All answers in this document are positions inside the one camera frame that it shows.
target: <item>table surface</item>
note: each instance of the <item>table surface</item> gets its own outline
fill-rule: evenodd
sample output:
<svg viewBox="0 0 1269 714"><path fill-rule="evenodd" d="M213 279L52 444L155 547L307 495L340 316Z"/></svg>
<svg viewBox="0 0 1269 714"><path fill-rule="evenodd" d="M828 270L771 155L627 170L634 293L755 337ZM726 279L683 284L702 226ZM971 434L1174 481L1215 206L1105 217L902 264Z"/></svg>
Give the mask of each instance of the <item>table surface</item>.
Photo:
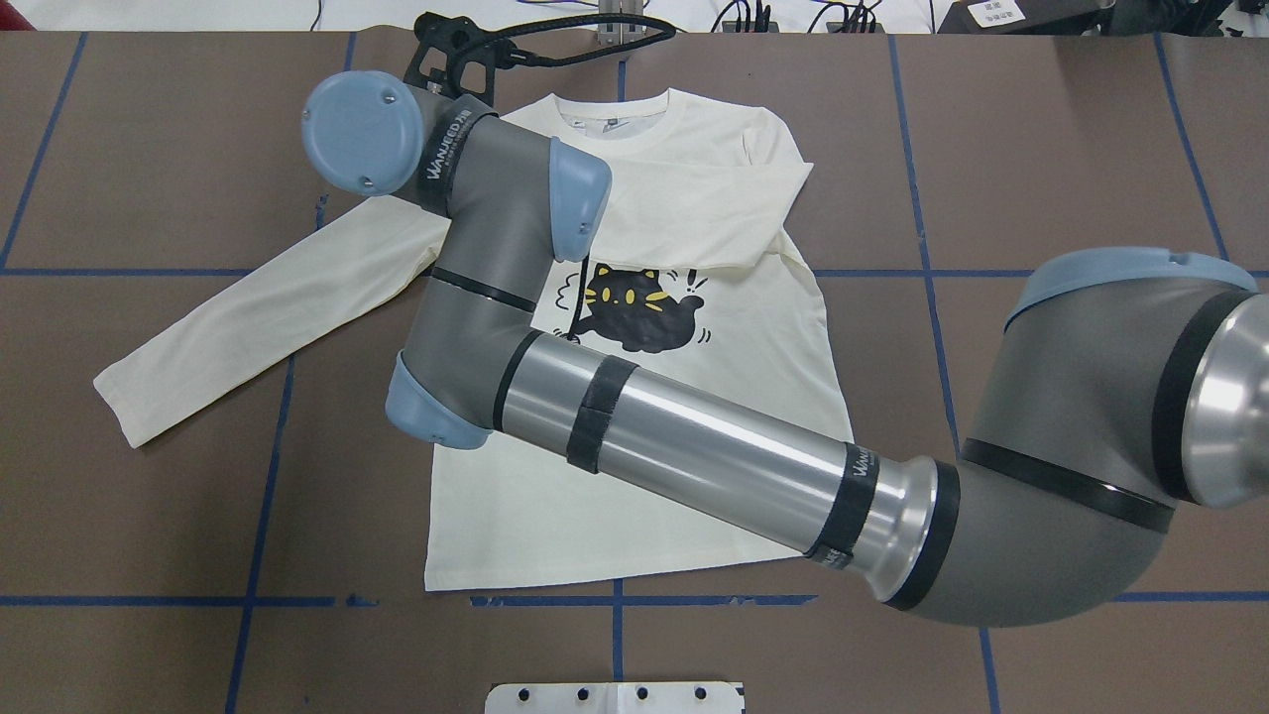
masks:
<svg viewBox="0 0 1269 714"><path fill-rule="evenodd" d="M1024 629L928 623L799 561L425 594L430 448L382 417L418 284L129 450L93 377L355 204L298 109L412 48L0 33L0 710L480 711L499 682L609 680L742 681L759 714L1265 710L1265 502L1181 507L1129 594ZM1046 259L1165 245L1265 285L1266 63L1221 39L693 36L503 72L497 108L772 108L816 164L787 224L857 439L948 460Z"/></svg>

